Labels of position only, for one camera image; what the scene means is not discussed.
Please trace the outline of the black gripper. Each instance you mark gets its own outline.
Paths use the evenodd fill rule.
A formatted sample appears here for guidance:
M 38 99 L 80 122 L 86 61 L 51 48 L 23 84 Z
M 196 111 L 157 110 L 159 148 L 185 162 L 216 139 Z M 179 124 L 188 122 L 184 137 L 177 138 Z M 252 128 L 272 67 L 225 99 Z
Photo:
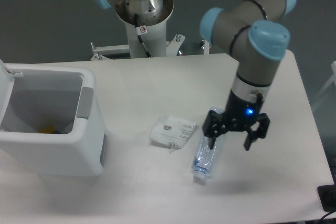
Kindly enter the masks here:
M 266 137 L 270 119 L 266 113 L 260 114 L 264 96 L 257 93 L 256 101 L 250 102 L 230 91 L 225 111 L 210 109 L 202 130 L 208 138 L 208 147 L 214 148 L 216 139 L 226 132 L 247 132 L 244 148 L 248 151 L 258 138 Z

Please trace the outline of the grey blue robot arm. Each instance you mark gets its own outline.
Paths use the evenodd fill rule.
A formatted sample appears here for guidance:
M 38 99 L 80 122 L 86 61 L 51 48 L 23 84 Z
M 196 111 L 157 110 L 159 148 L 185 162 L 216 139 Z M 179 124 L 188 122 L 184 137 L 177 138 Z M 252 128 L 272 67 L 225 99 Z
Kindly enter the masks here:
M 166 56 L 166 34 L 145 36 L 141 29 L 165 22 L 173 10 L 172 0 L 95 1 L 103 9 L 115 7 L 119 18 L 130 25 L 131 56 Z M 290 40 L 289 31 L 278 20 L 293 10 L 296 1 L 242 0 L 229 12 L 212 8 L 202 17 L 203 39 L 239 63 L 225 110 L 209 111 L 203 124 L 209 148 L 227 132 L 246 132 L 246 150 L 266 136 L 270 120 L 260 110 Z

